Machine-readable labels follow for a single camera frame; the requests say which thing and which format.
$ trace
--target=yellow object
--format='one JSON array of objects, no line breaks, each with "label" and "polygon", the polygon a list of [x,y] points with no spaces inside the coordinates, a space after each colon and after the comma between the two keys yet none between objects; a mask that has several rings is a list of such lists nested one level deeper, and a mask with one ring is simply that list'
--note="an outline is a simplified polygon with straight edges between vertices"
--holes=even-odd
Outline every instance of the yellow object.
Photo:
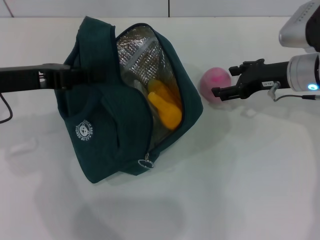
[{"label": "yellow object", "polygon": [[149,93],[156,93],[158,96],[163,98],[166,102],[176,105],[182,110],[181,100],[172,94],[170,89],[162,82],[156,79],[151,79],[148,83]]},{"label": "yellow object", "polygon": [[150,92],[148,99],[157,108],[163,125],[170,130],[176,129],[182,120],[180,108],[175,103],[165,101],[155,92]]}]

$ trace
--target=zipper pull ring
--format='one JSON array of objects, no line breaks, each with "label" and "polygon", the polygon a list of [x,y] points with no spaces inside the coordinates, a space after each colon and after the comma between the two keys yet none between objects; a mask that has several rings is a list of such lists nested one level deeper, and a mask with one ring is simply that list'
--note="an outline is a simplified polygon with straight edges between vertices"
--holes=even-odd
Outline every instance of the zipper pull ring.
[{"label": "zipper pull ring", "polygon": [[144,159],[138,160],[138,164],[141,167],[144,167],[145,169],[153,169],[155,167],[155,164],[149,160],[149,153],[144,156]]}]

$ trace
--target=teal bag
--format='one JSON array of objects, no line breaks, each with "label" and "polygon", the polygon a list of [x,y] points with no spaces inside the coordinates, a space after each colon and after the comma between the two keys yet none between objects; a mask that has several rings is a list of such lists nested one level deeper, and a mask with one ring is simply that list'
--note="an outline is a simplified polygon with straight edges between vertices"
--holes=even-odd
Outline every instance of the teal bag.
[{"label": "teal bag", "polygon": [[[200,96],[171,43],[149,25],[131,26],[118,38],[115,27],[86,17],[66,65],[89,73],[90,84],[56,90],[79,164],[92,183],[124,172],[153,168],[161,151],[185,134],[203,111]],[[159,121],[148,101],[151,79],[163,82],[181,102],[175,130]]]}]

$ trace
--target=white table surface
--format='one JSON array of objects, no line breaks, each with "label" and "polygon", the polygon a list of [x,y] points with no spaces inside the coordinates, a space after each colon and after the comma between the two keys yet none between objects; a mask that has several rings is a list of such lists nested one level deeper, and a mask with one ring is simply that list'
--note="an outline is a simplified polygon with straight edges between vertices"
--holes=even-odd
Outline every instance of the white table surface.
[{"label": "white table surface", "polygon": [[[104,18],[117,34],[146,22],[166,36],[196,85],[209,68],[288,61],[287,18]],[[63,63],[80,18],[0,19],[0,67]],[[290,90],[278,94],[290,93]],[[318,240],[320,103],[266,92],[210,106],[155,169],[84,176],[52,90],[4,94],[2,240]],[[0,117],[8,116],[0,103]]]}]

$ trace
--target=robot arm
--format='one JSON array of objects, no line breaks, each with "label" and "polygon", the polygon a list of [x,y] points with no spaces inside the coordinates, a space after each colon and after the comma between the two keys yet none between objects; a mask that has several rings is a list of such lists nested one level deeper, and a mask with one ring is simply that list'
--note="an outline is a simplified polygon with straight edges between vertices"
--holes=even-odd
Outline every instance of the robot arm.
[{"label": "robot arm", "polygon": [[212,88],[222,101],[246,99],[260,90],[269,90],[275,99],[277,89],[291,88],[296,92],[315,91],[320,87],[320,1],[302,5],[283,26],[279,33],[280,44],[284,47],[304,48],[315,52],[294,56],[289,62],[264,64],[264,59],[245,61],[242,65],[229,68],[232,76],[239,76],[235,86]]}]

